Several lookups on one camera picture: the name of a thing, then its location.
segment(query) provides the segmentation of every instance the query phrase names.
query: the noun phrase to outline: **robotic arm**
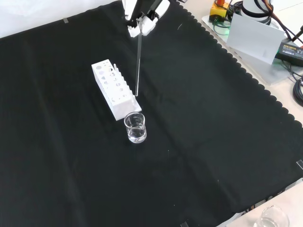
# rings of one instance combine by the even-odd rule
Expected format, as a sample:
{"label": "robotic arm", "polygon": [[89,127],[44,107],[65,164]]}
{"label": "robotic arm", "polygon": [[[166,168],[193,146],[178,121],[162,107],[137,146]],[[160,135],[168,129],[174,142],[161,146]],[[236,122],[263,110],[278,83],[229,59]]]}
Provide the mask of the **robotic arm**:
{"label": "robotic arm", "polygon": [[122,0],[125,10],[125,19],[128,31],[131,37],[136,37],[140,33],[139,21],[142,23],[142,34],[148,35],[155,27],[158,20],[165,14],[169,8],[170,1],[177,0],[155,0],[145,15],[141,12],[143,0]]}

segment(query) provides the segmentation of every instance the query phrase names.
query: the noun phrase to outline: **clear liquid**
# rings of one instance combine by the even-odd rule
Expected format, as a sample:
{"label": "clear liquid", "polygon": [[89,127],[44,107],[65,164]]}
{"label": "clear liquid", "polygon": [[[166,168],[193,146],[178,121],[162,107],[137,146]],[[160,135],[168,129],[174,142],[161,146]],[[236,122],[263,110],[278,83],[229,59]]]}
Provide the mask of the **clear liquid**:
{"label": "clear liquid", "polygon": [[133,143],[142,143],[146,139],[146,129],[129,129],[128,132],[128,138]]}
{"label": "clear liquid", "polygon": [[271,218],[262,218],[258,227],[279,227],[279,225]]}

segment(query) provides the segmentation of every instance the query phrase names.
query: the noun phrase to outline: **black tablecloth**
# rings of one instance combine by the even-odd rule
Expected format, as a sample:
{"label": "black tablecloth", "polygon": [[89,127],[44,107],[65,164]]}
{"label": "black tablecloth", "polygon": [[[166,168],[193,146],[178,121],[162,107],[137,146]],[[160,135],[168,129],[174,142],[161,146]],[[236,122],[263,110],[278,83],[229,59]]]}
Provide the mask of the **black tablecloth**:
{"label": "black tablecloth", "polygon": [[300,178],[302,125],[175,3],[143,38],[148,136],[130,143],[91,69],[110,59],[134,90],[123,17],[0,40],[0,226],[213,227]]}

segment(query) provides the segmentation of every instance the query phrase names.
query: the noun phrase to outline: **glass cup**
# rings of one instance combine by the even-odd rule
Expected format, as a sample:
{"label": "glass cup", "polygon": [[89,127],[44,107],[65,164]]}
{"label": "glass cup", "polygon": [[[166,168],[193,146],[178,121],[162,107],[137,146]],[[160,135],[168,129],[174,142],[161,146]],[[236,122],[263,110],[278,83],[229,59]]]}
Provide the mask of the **glass cup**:
{"label": "glass cup", "polygon": [[131,142],[142,143],[146,139],[145,117],[142,113],[129,113],[124,118],[124,124]]}
{"label": "glass cup", "polygon": [[277,206],[267,207],[254,227],[289,227],[288,216]]}

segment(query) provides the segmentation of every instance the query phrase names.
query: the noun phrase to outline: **stirring rod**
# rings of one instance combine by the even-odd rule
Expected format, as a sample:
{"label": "stirring rod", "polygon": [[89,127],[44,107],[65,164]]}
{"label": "stirring rod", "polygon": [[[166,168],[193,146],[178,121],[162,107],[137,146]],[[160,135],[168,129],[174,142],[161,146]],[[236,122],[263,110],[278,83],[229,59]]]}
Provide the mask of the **stirring rod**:
{"label": "stirring rod", "polygon": [[137,73],[136,73],[136,92],[135,95],[138,96],[139,93],[139,75],[140,75],[140,61],[141,61],[141,46],[142,46],[142,21],[139,21],[140,33],[138,35],[138,53],[137,53]]}

